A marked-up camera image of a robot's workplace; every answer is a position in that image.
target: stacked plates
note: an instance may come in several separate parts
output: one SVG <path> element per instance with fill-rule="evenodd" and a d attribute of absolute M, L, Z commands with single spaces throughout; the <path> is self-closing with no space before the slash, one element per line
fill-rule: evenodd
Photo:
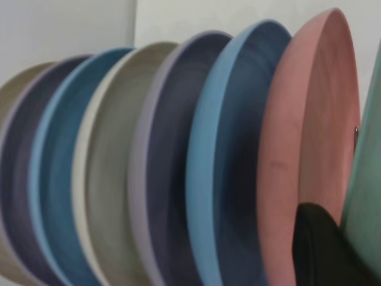
<path fill-rule="evenodd" d="M 380 63 L 362 125 L 337 9 L 21 72 L 0 89 L 0 274 L 380 285 Z"/>

